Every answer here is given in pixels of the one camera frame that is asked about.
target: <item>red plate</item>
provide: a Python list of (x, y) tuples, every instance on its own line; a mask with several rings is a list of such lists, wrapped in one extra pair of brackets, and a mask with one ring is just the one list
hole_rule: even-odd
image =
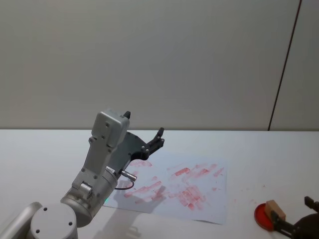
[(265, 213), (266, 203), (260, 204), (255, 209), (255, 220), (259, 226), (268, 231), (274, 230), (274, 225)]

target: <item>white paper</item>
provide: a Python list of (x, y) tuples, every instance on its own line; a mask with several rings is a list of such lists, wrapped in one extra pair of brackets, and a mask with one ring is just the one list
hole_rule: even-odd
[[(127, 171), (134, 188), (114, 190), (105, 206), (223, 224), (226, 220), (226, 165), (223, 160), (158, 151), (134, 160)], [(131, 183), (120, 178), (118, 187)]]

